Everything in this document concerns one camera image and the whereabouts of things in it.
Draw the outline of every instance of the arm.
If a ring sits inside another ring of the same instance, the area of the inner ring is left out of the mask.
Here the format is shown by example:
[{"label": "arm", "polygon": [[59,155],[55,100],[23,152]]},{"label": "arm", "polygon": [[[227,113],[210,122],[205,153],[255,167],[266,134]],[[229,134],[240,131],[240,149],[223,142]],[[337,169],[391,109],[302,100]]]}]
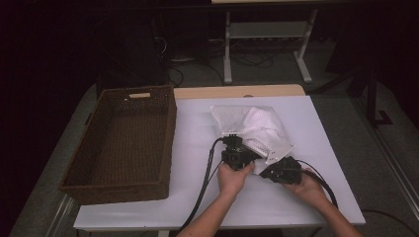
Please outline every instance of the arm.
[{"label": "arm", "polygon": [[299,185],[283,186],[314,207],[324,217],[337,237],[362,236],[338,208],[327,199],[321,186],[311,177],[302,174]]},{"label": "arm", "polygon": [[234,172],[228,165],[221,164],[217,173],[219,194],[207,209],[183,229],[178,236],[214,236],[222,220],[227,215],[238,193],[243,189],[246,176],[254,169],[254,164]]}]

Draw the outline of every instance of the hand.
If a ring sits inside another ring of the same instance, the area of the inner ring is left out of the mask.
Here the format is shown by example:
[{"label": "hand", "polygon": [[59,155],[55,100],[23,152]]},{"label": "hand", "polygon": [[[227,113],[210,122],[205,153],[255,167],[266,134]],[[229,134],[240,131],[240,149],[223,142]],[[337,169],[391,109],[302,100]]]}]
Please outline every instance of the hand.
[{"label": "hand", "polygon": [[283,184],[283,186],[315,208],[320,208],[326,202],[330,203],[321,185],[304,173],[301,173],[299,185]]},{"label": "hand", "polygon": [[222,163],[218,168],[218,186],[219,194],[236,197],[243,189],[244,181],[247,175],[253,171],[255,164],[249,165],[239,171],[232,170],[227,164]]}]

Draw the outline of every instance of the forearm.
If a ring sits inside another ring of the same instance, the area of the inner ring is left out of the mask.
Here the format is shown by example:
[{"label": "forearm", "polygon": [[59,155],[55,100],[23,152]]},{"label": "forearm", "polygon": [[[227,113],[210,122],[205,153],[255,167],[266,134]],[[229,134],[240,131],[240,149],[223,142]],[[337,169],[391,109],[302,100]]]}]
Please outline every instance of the forearm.
[{"label": "forearm", "polygon": [[362,234],[345,218],[345,216],[329,201],[315,207],[325,218],[337,237],[359,237]]},{"label": "forearm", "polygon": [[207,209],[182,230],[178,236],[214,236],[222,220],[228,213],[228,210],[234,203],[235,198],[236,196],[232,195],[218,195]]}]

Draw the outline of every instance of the white tabletop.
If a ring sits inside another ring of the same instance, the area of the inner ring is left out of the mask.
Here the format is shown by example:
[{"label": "white tabletop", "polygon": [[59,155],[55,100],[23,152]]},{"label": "white tabletop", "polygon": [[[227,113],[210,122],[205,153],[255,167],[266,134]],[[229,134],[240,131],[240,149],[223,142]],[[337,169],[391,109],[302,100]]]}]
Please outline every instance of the white tabletop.
[{"label": "white tabletop", "polygon": [[[210,115],[212,105],[273,107],[296,146],[292,156],[308,162],[320,172],[333,190],[341,212],[351,223],[366,222],[308,96],[194,99],[177,100],[176,103],[178,113],[169,197],[163,200],[83,205],[74,223],[75,228],[88,231],[179,228],[195,205],[205,175],[210,147],[219,137]],[[223,148],[220,143],[215,148],[213,166],[219,162]],[[217,180],[214,176],[196,216],[216,195]],[[251,175],[221,227],[313,225],[325,225],[325,221],[314,209],[281,185]]]}]

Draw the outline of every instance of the brown wicker basket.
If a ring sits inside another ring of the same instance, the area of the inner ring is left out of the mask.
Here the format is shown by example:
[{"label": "brown wicker basket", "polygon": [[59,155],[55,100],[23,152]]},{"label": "brown wicker basket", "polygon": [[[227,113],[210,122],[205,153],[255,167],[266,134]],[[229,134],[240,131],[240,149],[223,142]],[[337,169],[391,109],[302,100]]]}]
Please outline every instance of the brown wicker basket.
[{"label": "brown wicker basket", "polygon": [[80,204],[167,198],[176,112],[171,86],[105,90],[59,189]]}]

